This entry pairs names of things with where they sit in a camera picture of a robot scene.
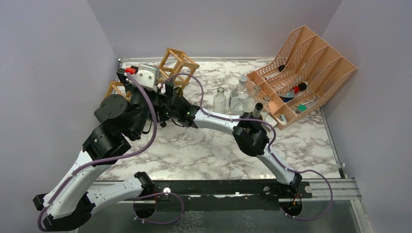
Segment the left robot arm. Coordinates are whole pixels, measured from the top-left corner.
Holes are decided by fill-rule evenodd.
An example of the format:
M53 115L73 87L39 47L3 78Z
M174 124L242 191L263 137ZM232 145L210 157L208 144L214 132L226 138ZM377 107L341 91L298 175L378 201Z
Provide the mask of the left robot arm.
M100 124L83 143L73 166L52 191L34 197L40 212L38 228L43 232L75 230L108 205L136 197L144 200L154 192L155 185L145 172L112 186L91 189L116 161L131 156L130 141L141 138L147 120L156 121L147 92L157 90L158 72L133 67L119 69L118 77L131 99L113 94L102 101L94 113Z

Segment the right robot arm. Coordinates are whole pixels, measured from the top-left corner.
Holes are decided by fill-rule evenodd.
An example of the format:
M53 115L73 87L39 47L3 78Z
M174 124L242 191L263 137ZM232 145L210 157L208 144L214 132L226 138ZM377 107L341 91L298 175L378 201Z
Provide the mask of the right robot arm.
M158 114L160 117L177 120L184 127L211 129L232 135L244 154L258 158L275 175L284 196L291 198L299 192L302 176L290 168L274 150L272 140L263 127L266 122L257 117L261 110L260 103L252 112L230 116L190 104L172 86L158 84L157 90L163 98L160 101L163 107Z

